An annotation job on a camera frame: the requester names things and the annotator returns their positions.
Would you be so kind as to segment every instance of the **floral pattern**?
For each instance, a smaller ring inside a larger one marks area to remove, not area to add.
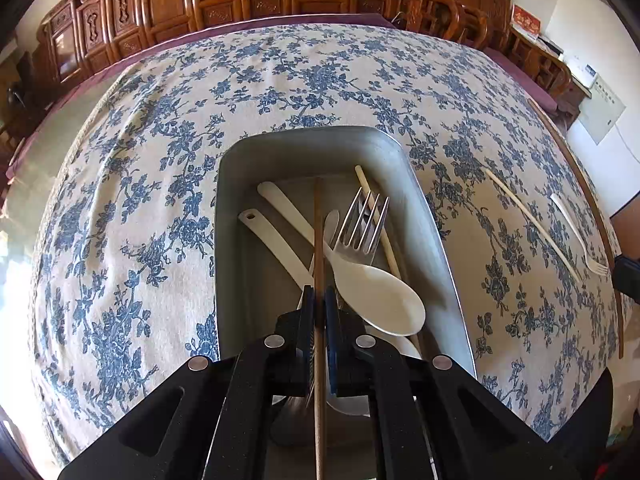
[[[526,97],[480,52],[363,26],[236,32],[130,67],[72,146],[36,244],[30,341],[60,462],[190,356],[219,358],[216,313],[228,306],[215,302],[213,217],[224,151],[264,131],[340,124],[375,126],[405,147],[478,378],[550,438],[618,341],[610,279],[585,269],[548,196],[564,194],[604,262],[593,216]],[[527,203],[581,283],[483,168]]]

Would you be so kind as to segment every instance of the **electrical box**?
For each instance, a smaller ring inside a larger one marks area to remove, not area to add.
[[[625,108],[620,98],[598,74],[593,86],[591,86],[591,99],[583,99],[580,104],[578,120],[588,131],[593,141],[599,144],[620,118]]]

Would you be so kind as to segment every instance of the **wooden stick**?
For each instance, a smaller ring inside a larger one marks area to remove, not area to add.
[[[602,240],[602,245],[604,246],[604,253],[607,255],[609,269],[611,270],[611,272],[613,272],[613,267],[616,265],[616,261],[613,256],[613,249],[611,249],[611,243],[609,242],[607,228],[604,225],[604,221],[600,213],[600,208],[598,207],[598,203],[596,202],[596,199],[591,192],[591,188],[589,187],[589,184],[587,184],[587,180],[582,174],[582,170],[574,159],[574,154],[566,145],[566,143],[564,142],[564,138],[556,128],[556,125],[552,123],[547,114],[545,114],[544,110],[542,110],[542,108],[540,108],[538,104],[532,99],[527,99],[527,102],[533,108],[533,111],[535,111],[538,118],[546,126],[546,129],[551,134],[551,137],[553,137],[553,140],[556,142],[558,148],[560,149],[560,152],[564,156],[564,160],[566,160],[569,168],[571,168],[571,170],[574,172],[575,178],[578,181],[578,185],[580,186],[580,189],[582,190],[582,193],[587,200],[587,204],[589,204],[589,208],[591,209],[591,213],[593,214],[593,219],[596,222],[596,227],[598,228],[598,232]],[[622,316],[622,297],[617,290],[614,290],[613,292],[616,299],[616,314],[618,316],[618,358],[622,359],[622,357],[624,356],[623,346],[625,343],[625,320]]]
[[[367,182],[367,177],[364,175],[364,171],[362,171],[362,166],[356,166],[356,175],[358,176],[358,180],[360,181],[360,185],[362,186],[362,190],[367,194],[371,191],[369,183]],[[369,207],[373,209],[376,200],[373,198],[373,195],[369,197]],[[380,213],[376,209],[373,212],[373,219],[376,221],[376,224],[380,222]],[[394,254],[394,250],[391,247],[391,242],[389,241],[389,237],[386,234],[386,229],[382,226],[382,232],[380,233],[380,242],[382,243],[382,248],[385,251],[386,262],[389,265],[389,270],[391,273],[398,279],[402,280],[402,276],[400,275],[400,267],[398,267],[398,261],[396,260],[396,256]],[[409,336],[409,339],[416,347],[417,351],[420,352],[420,342],[418,341],[417,336],[414,334]]]
[[[560,256],[560,259],[566,265],[566,268],[569,270],[571,275],[574,277],[575,282],[581,283],[582,280],[578,277],[578,273],[575,272],[574,266],[572,266],[572,264],[569,263],[569,260],[566,259],[566,256],[564,256],[564,253],[560,250],[560,247],[556,245],[556,243],[553,241],[551,236],[549,236],[549,234],[546,232],[545,228],[543,228],[542,225],[540,225],[540,222],[536,220],[535,216],[533,216],[530,213],[530,211],[518,199],[518,197],[511,192],[511,189],[506,187],[502,183],[502,181],[491,172],[491,170],[489,170],[488,168],[484,168],[484,172],[487,174],[487,176],[491,180],[493,180],[500,187],[501,190],[503,190],[506,193],[506,195],[509,198],[511,198],[511,200],[513,200],[513,203],[520,208],[520,210],[525,214],[525,216],[529,219],[529,221],[536,226],[538,231],[540,231],[540,234],[542,235],[542,237],[549,243],[549,245],[551,245],[551,248],[558,254],[558,256]]]
[[[316,434],[316,480],[324,480],[324,454],[326,450],[326,350],[324,344],[324,256],[322,255],[322,208],[320,203],[320,179],[314,180],[314,429]]]

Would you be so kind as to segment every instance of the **screw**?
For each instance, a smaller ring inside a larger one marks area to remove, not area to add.
[[[268,348],[280,348],[282,345],[284,345],[284,338],[278,334],[268,335],[264,339],[264,345]]]
[[[189,359],[189,370],[194,372],[204,370],[207,366],[209,366],[209,360],[202,355],[196,355],[196,357]]]
[[[371,348],[375,344],[376,338],[370,336],[369,334],[359,335],[356,338],[356,345],[358,345],[360,348]]]
[[[449,368],[451,368],[453,365],[451,359],[446,355],[436,355],[431,363],[438,370],[449,370]]]

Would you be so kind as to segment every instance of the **metal fork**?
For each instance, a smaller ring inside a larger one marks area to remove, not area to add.
[[[358,190],[356,196],[351,202],[351,206],[344,217],[340,232],[338,232],[338,239],[336,240],[334,251],[340,255],[340,257],[356,264],[363,264],[370,266],[373,263],[373,257],[376,254],[376,248],[380,241],[380,233],[382,232],[382,226],[385,223],[386,212],[389,206],[389,197],[386,197],[385,203],[382,206],[382,213],[380,213],[380,220],[378,225],[373,222],[373,212],[378,208],[378,202],[380,201],[380,194],[376,197],[373,208],[369,213],[369,219],[366,224],[361,228],[363,218],[367,214],[367,204],[369,203],[369,197],[371,192],[367,193],[364,199],[364,206],[358,207],[360,197],[362,195],[362,188]],[[367,244],[367,238],[371,229],[371,226],[375,225],[375,231],[373,236],[370,237]]]
[[[556,206],[562,213],[562,216],[564,216],[564,218],[566,219],[566,222],[569,224],[569,227],[572,229],[572,231],[578,238],[578,241],[582,246],[582,250],[584,251],[584,261],[587,264],[587,268],[594,274],[599,274],[600,276],[606,276],[609,273],[609,267],[606,267],[603,264],[598,263],[596,260],[594,260],[589,256],[589,253],[587,252],[587,245],[584,243],[584,240],[582,240],[582,237],[580,236],[580,231],[578,231],[578,228],[574,223],[574,219],[572,218],[571,213],[569,213],[569,210],[564,204],[562,197],[556,193],[553,193],[551,195],[551,200],[554,202],[554,204],[556,204]]]

